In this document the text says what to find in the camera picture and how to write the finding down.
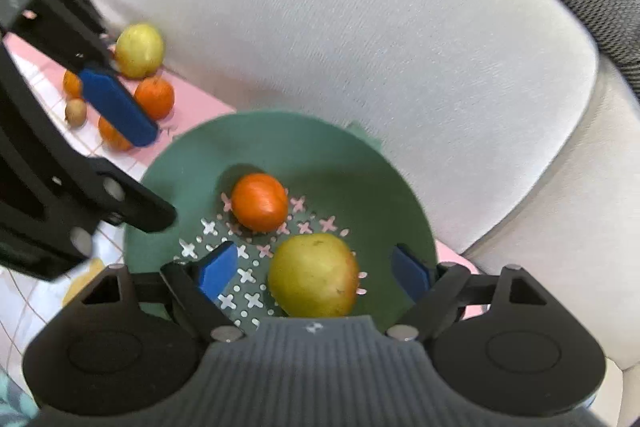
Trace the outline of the small orange tangerine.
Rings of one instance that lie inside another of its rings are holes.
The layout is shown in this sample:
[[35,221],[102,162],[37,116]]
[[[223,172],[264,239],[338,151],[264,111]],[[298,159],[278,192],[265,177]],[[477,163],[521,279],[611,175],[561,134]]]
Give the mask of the small orange tangerine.
[[127,152],[132,149],[132,144],[103,116],[98,120],[98,130],[104,144],[111,150]]

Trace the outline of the yellow green apple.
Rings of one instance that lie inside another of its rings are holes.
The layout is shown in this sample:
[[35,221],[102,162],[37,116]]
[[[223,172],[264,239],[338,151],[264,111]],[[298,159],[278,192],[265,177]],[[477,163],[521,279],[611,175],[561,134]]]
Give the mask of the yellow green apple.
[[150,77],[160,68],[165,43],[160,31],[149,23],[127,26],[115,44],[119,72],[130,79]]

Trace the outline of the small tan longan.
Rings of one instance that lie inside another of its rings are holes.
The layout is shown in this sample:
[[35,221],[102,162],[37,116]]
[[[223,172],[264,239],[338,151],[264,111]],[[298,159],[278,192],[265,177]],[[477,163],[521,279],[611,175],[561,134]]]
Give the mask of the small tan longan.
[[68,127],[77,129],[87,120],[87,104],[81,98],[68,100],[65,105],[65,121]]

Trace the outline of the large orange tangerine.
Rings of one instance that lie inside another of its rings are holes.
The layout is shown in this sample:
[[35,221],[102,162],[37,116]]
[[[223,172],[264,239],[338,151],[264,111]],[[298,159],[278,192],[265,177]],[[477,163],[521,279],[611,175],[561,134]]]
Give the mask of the large orange tangerine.
[[236,221],[250,231],[276,231],[288,215],[288,193],[269,174],[247,174],[232,188],[231,210]]

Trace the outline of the green colander bowl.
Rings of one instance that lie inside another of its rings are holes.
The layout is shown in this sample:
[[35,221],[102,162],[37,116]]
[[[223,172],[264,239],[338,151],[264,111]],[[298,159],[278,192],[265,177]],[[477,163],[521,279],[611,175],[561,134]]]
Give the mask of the green colander bowl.
[[[252,172],[273,176],[288,192],[288,215],[276,231],[248,231],[233,216],[232,188]],[[395,246],[407,246],[424,265],[436,261],[430,226],[404,178],[359,136],[317,118],[254,112],[207,121],[175,139],[142,182],[175,207],[177,218],[158,233],[125,232],[128,270],[156,272],[234,243],[236,269],[216,303],[247,333],[281,314],[267,274],[276,249],[290,237],[328,233],[343,239],[359,267],[354,311],[379,329],[411,305],[393,276]]]

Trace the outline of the teal striped fabric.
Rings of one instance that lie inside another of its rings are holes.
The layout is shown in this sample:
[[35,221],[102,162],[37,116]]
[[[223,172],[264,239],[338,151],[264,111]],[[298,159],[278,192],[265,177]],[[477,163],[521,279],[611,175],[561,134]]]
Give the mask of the teal striped fabric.
[[24,427],[37,415],[38,407],[30,395],[0,372],[0,427]]

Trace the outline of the beige sofa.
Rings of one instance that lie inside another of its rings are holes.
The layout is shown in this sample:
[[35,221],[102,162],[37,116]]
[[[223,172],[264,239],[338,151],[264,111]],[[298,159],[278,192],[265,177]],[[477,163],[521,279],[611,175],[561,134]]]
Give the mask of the beige sofa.
[[561,0],[93,0],[240,109],[359,124],[435,236],[523,265],[600,341],[609,421],[639,414],[639,92]]

